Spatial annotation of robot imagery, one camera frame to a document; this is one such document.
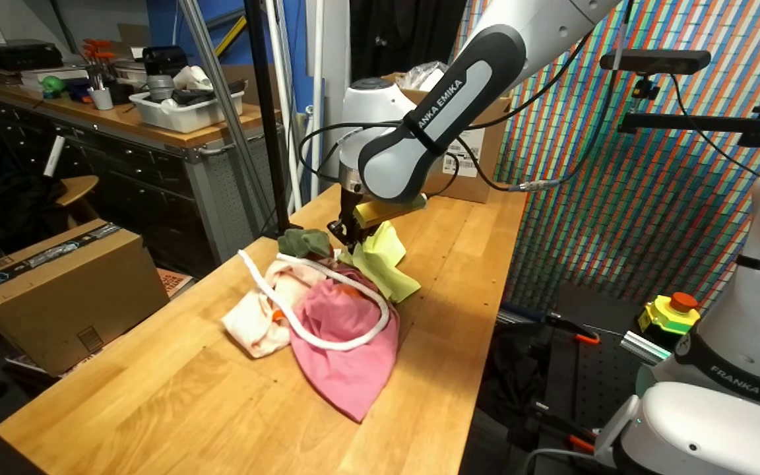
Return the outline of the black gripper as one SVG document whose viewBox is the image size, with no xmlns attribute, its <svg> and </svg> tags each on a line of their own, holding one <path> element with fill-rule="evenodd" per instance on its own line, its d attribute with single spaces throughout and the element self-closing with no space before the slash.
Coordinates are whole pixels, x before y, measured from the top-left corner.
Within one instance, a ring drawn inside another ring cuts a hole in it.
<svg viewBox="0 0 760 475">
<path fill-rule="evenodd" d="M 380 223 L 368 217 L 371 202 L 360 191 L 341 187 L 337 217 L 327 231 L 346 245 L 366 241 Z"/>
</svg>

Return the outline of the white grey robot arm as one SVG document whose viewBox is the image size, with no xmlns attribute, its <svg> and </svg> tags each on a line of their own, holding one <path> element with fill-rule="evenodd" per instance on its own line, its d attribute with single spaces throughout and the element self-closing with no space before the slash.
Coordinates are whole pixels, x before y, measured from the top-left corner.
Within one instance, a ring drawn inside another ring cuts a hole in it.
<svg viewBox="0 0 760 475">
<path fill-rule="evenodd" d="M 412 212 L 433 165 L 500 92 L 589 34 L 619 0 L 490 0 L 471 38 L 433 89 L 409 100 L 389 79 L 358 79 L 343 95 L 341 212 L 327 231 L 363 241 L 374 223 L 358 203 Z"/>
</svg>

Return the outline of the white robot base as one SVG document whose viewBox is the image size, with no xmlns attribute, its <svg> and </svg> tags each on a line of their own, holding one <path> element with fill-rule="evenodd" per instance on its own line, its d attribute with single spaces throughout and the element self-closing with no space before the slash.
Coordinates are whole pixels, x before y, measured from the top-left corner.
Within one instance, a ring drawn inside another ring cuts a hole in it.
<svg viewBox="0 0 760 475">
<path fill-rule="evenodd" d="M 760 179 L 732 275 L 597 439 L 619 475 L 760 475 Z"/>
</svg>

